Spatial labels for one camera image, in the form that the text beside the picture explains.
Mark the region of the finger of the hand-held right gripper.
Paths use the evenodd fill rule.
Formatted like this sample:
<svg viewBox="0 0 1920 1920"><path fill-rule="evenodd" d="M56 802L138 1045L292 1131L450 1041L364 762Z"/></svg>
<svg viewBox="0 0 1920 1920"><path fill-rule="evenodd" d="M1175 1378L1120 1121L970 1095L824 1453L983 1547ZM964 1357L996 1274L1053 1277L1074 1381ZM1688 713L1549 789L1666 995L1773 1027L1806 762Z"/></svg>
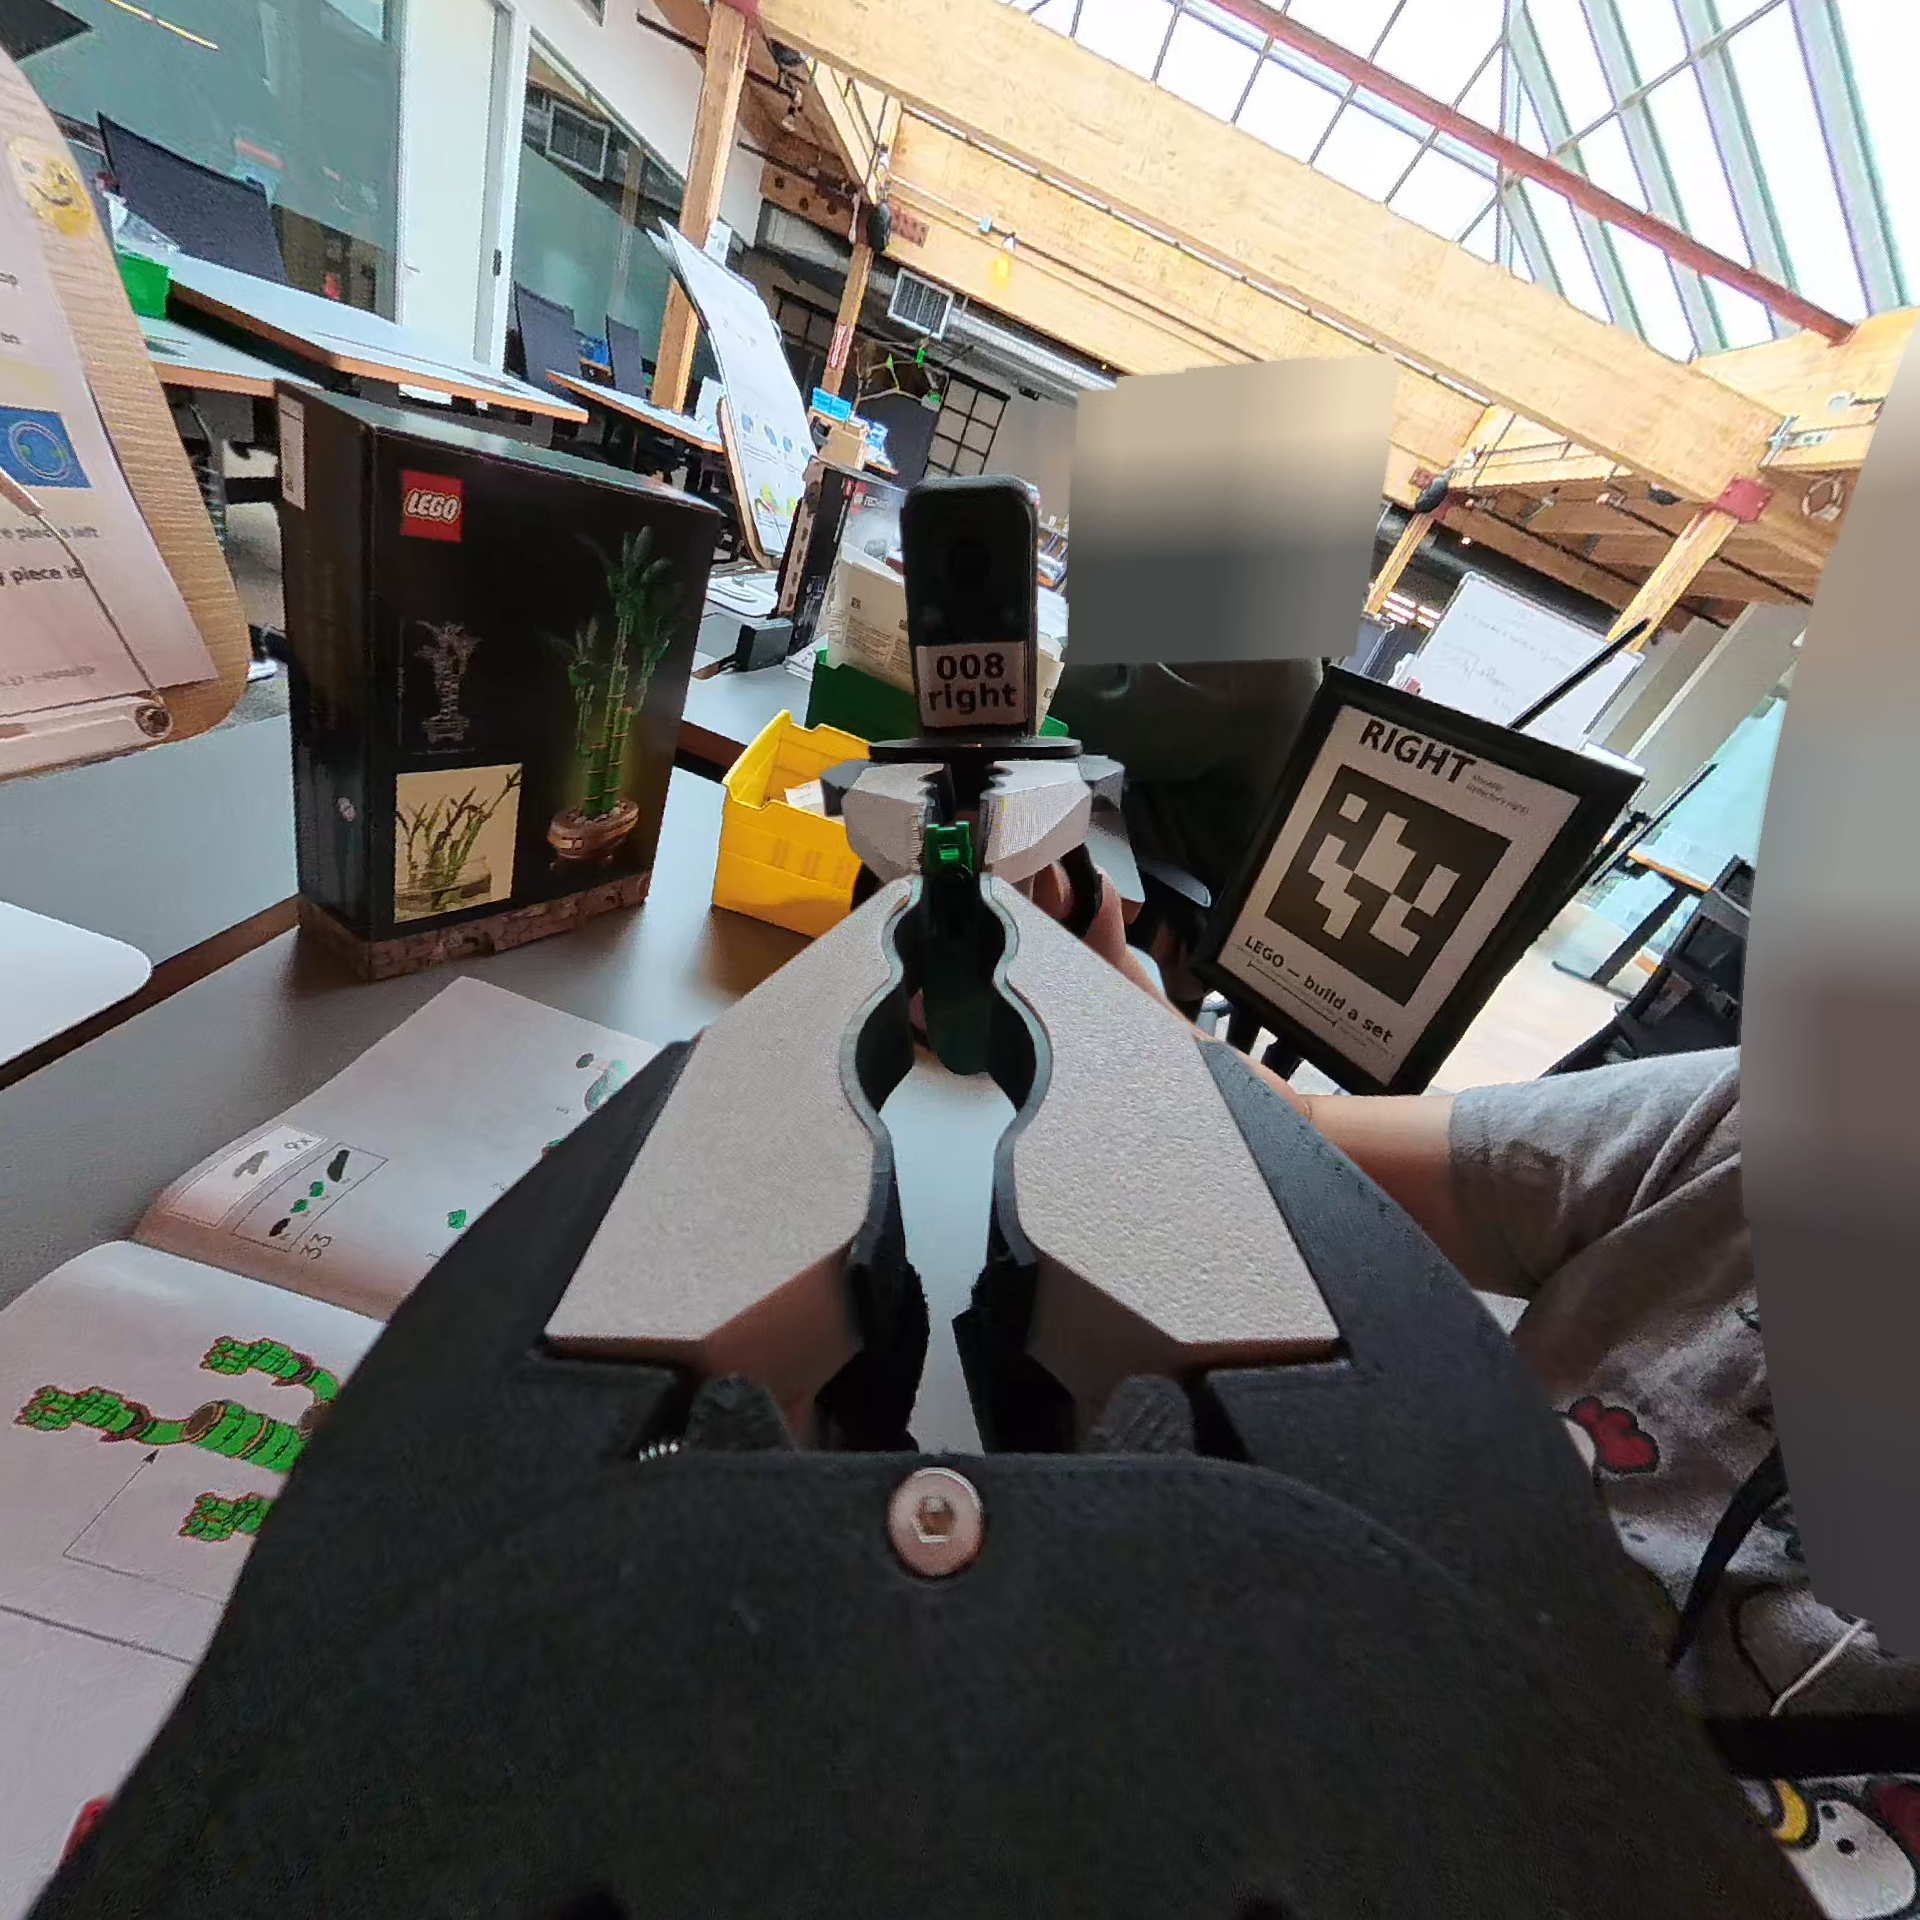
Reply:
<svg viewBox="0 0 1920 1920"><path fill-rule="evenodd" d="M975 873L1027 882L1088 837L1093 792L1080 759L998 756L975 805Z"/></svg>
<svg viewBox="0 0 1920 1920"><path fill-rule="evenodd" d="M839 763L837 817L860 861L858 885L885 885L922 871L925 832L948 826L941 763Z"/></svg>

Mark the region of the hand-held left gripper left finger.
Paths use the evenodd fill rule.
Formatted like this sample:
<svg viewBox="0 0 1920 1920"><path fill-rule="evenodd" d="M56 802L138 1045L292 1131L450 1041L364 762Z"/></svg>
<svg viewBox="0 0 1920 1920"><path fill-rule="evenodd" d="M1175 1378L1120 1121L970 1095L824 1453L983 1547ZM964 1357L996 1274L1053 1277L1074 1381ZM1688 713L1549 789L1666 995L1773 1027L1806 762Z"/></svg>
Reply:
<svg viewBox="0 0 1920 1920"><path fill-rule="evenodd" d="M883 1122L916 1045L885 882L693 1043L547 1341L768 1388L798 1437L901 1451L927 1353Z"/></svg>

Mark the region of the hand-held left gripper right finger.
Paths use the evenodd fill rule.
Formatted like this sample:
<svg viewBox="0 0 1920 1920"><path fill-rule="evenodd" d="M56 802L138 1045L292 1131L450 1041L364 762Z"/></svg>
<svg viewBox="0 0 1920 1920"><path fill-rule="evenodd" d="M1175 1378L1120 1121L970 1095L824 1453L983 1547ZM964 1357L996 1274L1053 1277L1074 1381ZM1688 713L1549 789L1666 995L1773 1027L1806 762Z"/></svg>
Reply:
<svg viewBox="0 0 1920 1920"><path fill-rule="evenodd" d="M960 1353L989 1451L1071 1451L1132 1377L1340 1355L1214 1067L1240 1058L987 877L1002 932L989 1248Z"/></svg>

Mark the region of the dark green lego leaf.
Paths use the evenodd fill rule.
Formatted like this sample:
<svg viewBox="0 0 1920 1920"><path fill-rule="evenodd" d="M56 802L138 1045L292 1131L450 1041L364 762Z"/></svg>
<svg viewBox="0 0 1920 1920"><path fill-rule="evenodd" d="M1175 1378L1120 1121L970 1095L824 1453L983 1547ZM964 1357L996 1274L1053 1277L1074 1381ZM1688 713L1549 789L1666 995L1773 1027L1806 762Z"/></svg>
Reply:
<svg viewBox="0 0 1920 1920"><path fill-rule="evenodd" d="M984 1074L995 1050L995 969L1002 927L964 869L925 871L896 935L918 1031L941 1067Z"/></svg>

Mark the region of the black toy set box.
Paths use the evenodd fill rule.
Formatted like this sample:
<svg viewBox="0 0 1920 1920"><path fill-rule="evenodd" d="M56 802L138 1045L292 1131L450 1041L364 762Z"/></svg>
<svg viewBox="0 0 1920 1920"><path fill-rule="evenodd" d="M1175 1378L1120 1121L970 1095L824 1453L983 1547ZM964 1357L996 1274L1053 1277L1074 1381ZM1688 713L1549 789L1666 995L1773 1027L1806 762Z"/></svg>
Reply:
<svg viewBox="0 0 1920 1920"><path fill-rule="evenodd" d="M786 653L804 652L824 610L831 570L843 553L885 562L898 551L904 489L874 472L815 456L775 572L775 618L789 623Z"/></svg>

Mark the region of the lego instruction booklet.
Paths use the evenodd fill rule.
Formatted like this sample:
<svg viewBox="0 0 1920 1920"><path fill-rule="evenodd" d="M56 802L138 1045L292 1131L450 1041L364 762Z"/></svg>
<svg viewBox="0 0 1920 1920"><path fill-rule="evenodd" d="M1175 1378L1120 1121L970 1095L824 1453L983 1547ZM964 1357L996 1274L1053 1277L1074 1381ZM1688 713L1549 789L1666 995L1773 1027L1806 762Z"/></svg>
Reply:
<svg viewBox="0 0 1920 1920"><path fill-rule="evenodd" d="M654 1056L460 978L4 1311L4 1915L175 1706L396 1306Z"/></svg>

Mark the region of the black lego set box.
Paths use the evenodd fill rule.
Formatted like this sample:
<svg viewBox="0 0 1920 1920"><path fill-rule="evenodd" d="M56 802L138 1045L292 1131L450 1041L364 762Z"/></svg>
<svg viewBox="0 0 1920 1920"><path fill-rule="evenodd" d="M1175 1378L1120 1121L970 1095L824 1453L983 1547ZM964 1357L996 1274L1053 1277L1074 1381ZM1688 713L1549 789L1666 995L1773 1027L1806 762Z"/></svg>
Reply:
<svg viewBox="0 0 1920 1920"><path fill-rule="evenodd" d="M364 980L651 888L720 512L277 386L300 928Z"/></svg>

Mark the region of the person's right hand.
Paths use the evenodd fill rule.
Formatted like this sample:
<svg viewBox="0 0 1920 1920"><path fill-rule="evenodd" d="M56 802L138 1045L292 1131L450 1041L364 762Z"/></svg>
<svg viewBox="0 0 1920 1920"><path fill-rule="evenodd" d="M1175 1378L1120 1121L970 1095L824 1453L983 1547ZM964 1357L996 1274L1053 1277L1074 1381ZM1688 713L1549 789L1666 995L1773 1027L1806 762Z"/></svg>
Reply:
<svg viewBox="0 0 1920 1920"><path fill-rule="evenodd" d="M1123 901L1100 867L1088 867L1078 873L1067 871L1064 861L1053 861L1031 881L1020 882L1020 892L1037 913L1061 923L1109 968L1126 976L1144 996L1191 1025L1191 1018L1166 995L1156 964L1148 962L1138 948L1126 945Z"/></svg>

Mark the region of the yellow plastic bin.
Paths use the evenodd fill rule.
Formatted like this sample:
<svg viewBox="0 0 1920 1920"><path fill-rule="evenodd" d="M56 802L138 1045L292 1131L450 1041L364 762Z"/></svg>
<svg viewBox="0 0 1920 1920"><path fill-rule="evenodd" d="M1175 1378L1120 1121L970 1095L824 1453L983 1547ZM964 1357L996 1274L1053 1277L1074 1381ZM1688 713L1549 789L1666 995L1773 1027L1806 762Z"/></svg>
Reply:
<svg viewBox="0 0 1920 1920"><path fill-rule="evenodd" d="M725 775L710 905L815 940L852 904L860 860L824 812L823 777L864 762L869 744L837 728L803 728L780 712Z"/></svg>

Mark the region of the white paper bags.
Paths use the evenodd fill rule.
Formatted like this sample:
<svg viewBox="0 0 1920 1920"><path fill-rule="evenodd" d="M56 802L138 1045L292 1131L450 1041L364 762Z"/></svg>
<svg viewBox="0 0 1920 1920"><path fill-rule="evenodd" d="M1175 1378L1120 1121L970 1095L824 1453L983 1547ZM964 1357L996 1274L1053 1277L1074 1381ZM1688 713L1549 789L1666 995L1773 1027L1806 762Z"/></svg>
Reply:
<svg viewBox="0 0 1920 1920"><path fill-rule="evenodd" d="M904 578L887 561L842 551L831 567L819 636L828 665L851 665L871 682L914 690L904 631Z"/></svg>

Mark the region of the curved instruction sheet stand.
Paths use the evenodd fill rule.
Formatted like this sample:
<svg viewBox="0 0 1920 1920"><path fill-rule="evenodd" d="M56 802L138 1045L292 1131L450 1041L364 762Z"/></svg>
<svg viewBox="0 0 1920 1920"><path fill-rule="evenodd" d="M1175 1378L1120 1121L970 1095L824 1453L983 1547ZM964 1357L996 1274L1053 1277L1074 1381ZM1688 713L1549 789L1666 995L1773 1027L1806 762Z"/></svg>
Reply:
<svg viewBox="0 0 1920 1920"><path fill-rule="evenodd" d="M741 536L760 567L783 559L815 447L799 386L758 289L661 227L655 247L678 281L722 381L722 448Z"/></svg>

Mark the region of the framed marker sign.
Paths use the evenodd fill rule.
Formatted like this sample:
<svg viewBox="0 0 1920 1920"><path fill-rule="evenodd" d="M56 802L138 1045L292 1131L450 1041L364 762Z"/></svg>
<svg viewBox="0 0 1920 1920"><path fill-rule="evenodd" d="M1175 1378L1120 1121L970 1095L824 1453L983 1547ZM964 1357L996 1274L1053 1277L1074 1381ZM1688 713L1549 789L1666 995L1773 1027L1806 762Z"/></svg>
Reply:
<svg viewBox="0 0 1920 1920"><path fill-rule="evenodd" d="M1191 971L1343 1091L1424 1092L1642 781L1331 667Z"/></svg>

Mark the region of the person's grey printed shirt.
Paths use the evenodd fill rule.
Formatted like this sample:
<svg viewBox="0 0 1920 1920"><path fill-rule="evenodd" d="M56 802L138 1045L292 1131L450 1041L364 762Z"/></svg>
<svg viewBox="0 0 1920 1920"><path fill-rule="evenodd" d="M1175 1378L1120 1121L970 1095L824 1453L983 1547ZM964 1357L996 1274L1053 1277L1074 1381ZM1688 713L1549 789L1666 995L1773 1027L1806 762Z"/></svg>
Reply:
<svg viewBox="0 0 1920 1920"><path fill-rule="evenodd" d="M1744 1218L1739 1051L1461 1095L1461 1216L1654 1641L1824 1915L1915 1915L1915 1657L1815 1595Z"/></svg>

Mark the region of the whiteboard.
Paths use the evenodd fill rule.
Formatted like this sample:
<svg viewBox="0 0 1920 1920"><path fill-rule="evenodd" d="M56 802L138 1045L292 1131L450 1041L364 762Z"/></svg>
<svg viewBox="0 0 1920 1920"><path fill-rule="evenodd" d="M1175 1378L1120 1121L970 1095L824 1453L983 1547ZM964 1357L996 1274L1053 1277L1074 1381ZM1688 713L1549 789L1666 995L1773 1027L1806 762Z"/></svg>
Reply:
<svg viewBox="0 0 1920 1920"><path fill-rule="evenodd" d="M1606 625L1596 629L1471 570L1391 685L1508 728L1600 652Z"/></svg>

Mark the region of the wood-edged office desk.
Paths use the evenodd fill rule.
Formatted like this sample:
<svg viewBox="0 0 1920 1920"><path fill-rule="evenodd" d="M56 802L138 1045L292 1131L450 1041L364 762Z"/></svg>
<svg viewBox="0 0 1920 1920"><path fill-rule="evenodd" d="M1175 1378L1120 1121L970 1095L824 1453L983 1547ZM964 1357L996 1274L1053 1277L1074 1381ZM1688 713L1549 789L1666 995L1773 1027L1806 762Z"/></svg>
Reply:
<svg viewBox="0 0 1920 1920"><path fill-rule="evenodd" d="M189 253L166 264L170 309L186 325L214 335L255 359L274 361L341 386L439 396L527 416L583 425L580 402L499 372L467 353L432 346L418 330L373 312L309 295Z"/></svg>

